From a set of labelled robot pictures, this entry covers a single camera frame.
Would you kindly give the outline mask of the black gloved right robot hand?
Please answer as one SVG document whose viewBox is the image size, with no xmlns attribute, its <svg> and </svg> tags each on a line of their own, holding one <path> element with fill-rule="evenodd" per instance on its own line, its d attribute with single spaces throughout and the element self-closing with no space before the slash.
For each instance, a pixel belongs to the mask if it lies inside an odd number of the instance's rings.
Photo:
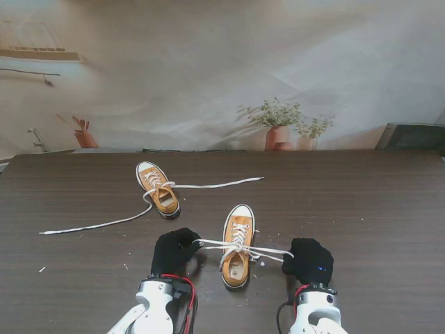
<svg viewBox="0 0 445 334">
<path fill-rule="evenodd" d="M 328 249 L 312 238 L 293 238 L 289 252 L 291 255 L 283 255 L 285 275 L 294 276 L 302 285 L 329 285 L 334 258 Z"/>
</svg>

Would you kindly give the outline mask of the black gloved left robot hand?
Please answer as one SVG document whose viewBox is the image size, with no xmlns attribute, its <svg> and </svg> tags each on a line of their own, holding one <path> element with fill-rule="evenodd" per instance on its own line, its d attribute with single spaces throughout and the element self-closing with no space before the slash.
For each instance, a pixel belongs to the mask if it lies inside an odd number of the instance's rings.
<svg viewBox="0 0 445 334">
<path fill-rule="evenodd" d="M 201 248 L 198 233 L 189 228 L 180 228 L 162 234 L 154 247 L 151 274 L 176 274 Z"/>
</svg>

